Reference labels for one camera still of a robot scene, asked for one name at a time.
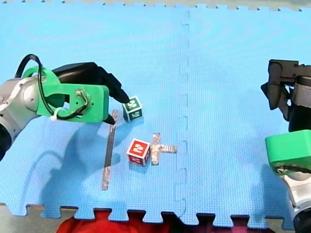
toy block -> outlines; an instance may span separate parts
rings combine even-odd
[[[142,117],[142,105],[137,96],[130,98],[128,103],[122,104],[124,119],[129,122]]]
[[[150,143],[133,139],[126,154],[131,163],[145,166],[150,153]]]

blue foam mat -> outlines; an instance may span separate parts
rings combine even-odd
[[[22,23],[16,11],[28,12]],[[2,81],[30,52],[51,68],[95,61],[144,106],[143,121],[121,120],[117,128],[107,192],[100,190],[106,125],[31,122],[0,163],[0,202],[13,214],[40,204],[47,217],[75,206],[76,218],[111,208],[112,220],[145,210],[145,221],[161,222],[160,212],[168,211],[187,224],[198,223],[196,214],[215,214],[214,225],[223,227],[232,226],[231,215],[250,216],[252,228],[280,217],[292,229],[286,188],[268,167],[264,144],[287,124],[269,111],[260,85],[270,59],[311,64],[308,9],[18,2],[3,4],[0,13],[8,19],[1,25]],[[113,100],[110,107],[121,110]],[[177,144],[178,154],[163,155],[158,167],[129,165],[131,139],[150,140],[153,132]]]
[[[309,12],[191,10],[183,222],[213,213],[216,226],[250,216],[249,227],[266,228],[265,217],[282,217],[292,229],[286,188],[268,166],[264,142],[288,124],[269,110],[260,86],[270,59],[310,64],[310,21]]]
[[[15,14],[23,14],[17,20]],[[161,157],[159,166],[136,166],[126,150],[133,138],[179,146],[183,127],[181,37],[183,12],[178,8],[102,6],[85,4],[3,4],[1,24],[1,82],[12,78],[28,53],[44,66],[94,61],[117,77],[129,96],[137,95],[144,119],[125,123],[121,104],[115,133],[111,178],[102,191],[108,125],[32,121],[0,163],[0,202],[12,214],[26,215],[26,205],[44,205],[44,217],[60,217],[61,206],[78,207],[76,218],[94,218],[93,209],[112,209],[111,220],[127,220],[127,210],[146,211],[144,221],[162,222],[161,212],[181,216],[182,197],[178,154]]]

green gripper mount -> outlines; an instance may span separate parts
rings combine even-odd
[[[265,141],[269,165],[276,175],[311,171],[311,130],[274,135]]]
[[[34,73],[38,73],[38,66],[27,69],[23,74],[23,78],[31,77]],[[82,116],[76,116],[66,121],[99,123],[107,119],[109,105],[108,87],[103,85],[60,83],[58,77],[46,68],[42,68],[42,77],[43,92],[53,112],[56,108],[64,106],[65,95],[69,95],[69,109],[59,110],[58,116],[68,116],[84,105],[84,100],[76,95],[77,91],[82,91],[88,99],[88,106],[82,112]],[[41,97],[39,97],[36,113],[40,116],[51,116]]]

red cube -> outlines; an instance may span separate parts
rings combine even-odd
[[[145,166],[149,156],[149,151],[149,142],[144,142],[134,138],[126,154],[130,162]]]

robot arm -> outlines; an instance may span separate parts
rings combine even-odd
[[[270,110],[279,108],[289,133],[266,138],[269,164],[286,184],[296,233],[311,232],[311,66],[270,60],[261,86]]]
[[[29,60],[39,64],[38,75],[26,74],[26,71],[26,77],[22,78]],[[56,113],[60,120],[114,124],[113,117],[107,113],[108,96],[121,103],[129,102],[121,83],[93,62],[70,64],[50,71],[57,80],[42,76],[43,71],[39,58],[29,54],[22,60],[15,78],[0,86],[0,160],[32,119]],[[54,90],[56,93],[48,96],[48,91]],[[74,106],[75,111],[68,110],[70,114],[64,116],[53,110],[71,100],[75,100],[78,107]]]

